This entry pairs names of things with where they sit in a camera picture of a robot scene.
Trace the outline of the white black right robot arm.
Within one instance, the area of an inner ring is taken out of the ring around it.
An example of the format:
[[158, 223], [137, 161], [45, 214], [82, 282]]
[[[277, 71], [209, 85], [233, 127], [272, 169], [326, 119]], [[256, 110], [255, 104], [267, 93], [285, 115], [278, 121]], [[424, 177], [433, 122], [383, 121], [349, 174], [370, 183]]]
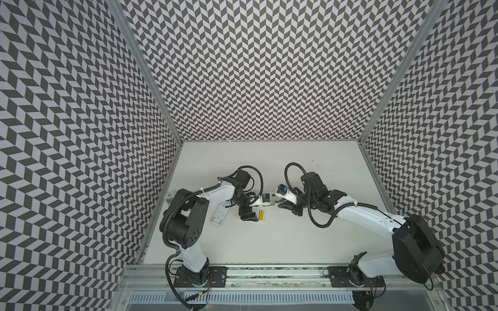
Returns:
[[378, 277], [404, 276], [424, 284], [433, 275], [446, 272], [442, 243], [426, 220], [419, 215], [401, 216], [381, 211], [369, 203], [358, 202], [341, 190], [329, 190], [315, 172], [302, 175], [303, 189], [279, 185], [277, 206], [302, 216], [303, 210], [318, 210], [330, 216], [320, 225], [328, 228], [336, 219], [347, 220], [387, 241], [381, 251], [362, 251], [345, 269], [352, 286], [364, 286]]

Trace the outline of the white remote green buttons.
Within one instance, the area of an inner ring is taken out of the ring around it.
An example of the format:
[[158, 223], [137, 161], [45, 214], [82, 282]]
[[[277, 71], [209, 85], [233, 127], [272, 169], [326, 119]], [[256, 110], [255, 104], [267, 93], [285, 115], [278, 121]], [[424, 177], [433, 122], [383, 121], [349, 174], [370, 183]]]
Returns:
[[255, 215], [258, 218], [258, 222], [263, 222], [266, 219], [266, 211], [262, 209], [254, 209]]

